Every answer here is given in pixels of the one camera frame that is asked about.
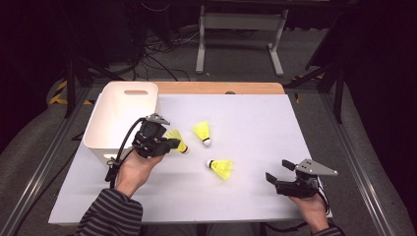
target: shuttlecock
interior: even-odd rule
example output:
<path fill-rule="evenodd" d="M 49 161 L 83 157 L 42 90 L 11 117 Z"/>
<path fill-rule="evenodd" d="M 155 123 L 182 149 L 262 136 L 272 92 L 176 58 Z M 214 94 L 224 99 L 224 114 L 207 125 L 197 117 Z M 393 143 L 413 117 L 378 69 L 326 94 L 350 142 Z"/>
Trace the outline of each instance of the shuttlecock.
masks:
<path fill-rule="evenodd" d="M 232 160 L 208 160 L 206 166 L 212 169 L 220 178 L 227 180 L 232 172 Z"/>
<path fill-rule="evenodd" d="M 203 145 L 209 146 L 211 139 L 209 138 L 209 122 L 203 121 L 193 127 L 194 133 L 203 141 Z"/>
<path fill-rule="evenodd" d="M 178 146 L 178 148 L 176 148 L 176 150 L 180 151 L 181 153 L 188 153 L 189 149 L 187 147 L 187 145 L 184 143 L 184 140 L 181 137 L 181 134 L 178 130 L 171 130 L 168 133 L 165 134 L 165 138 L 168 139 L 177 139 L 180 141 L 180 144 Z"/>

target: white bin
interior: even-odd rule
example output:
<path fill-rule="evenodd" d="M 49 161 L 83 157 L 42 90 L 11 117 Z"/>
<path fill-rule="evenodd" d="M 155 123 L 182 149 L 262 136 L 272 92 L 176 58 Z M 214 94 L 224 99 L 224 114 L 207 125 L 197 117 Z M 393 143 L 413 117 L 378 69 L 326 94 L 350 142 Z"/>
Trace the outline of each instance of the white bin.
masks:
<path fill-rule="evenodd" d="M 104 163 L 115 157 L 129 129 L 155 112 L 158 87 L 149 82 L 111 82 L 102 91 L 89 118 L 84 144 Z M 131 133 L 129 147 L 141 124 Z"/>

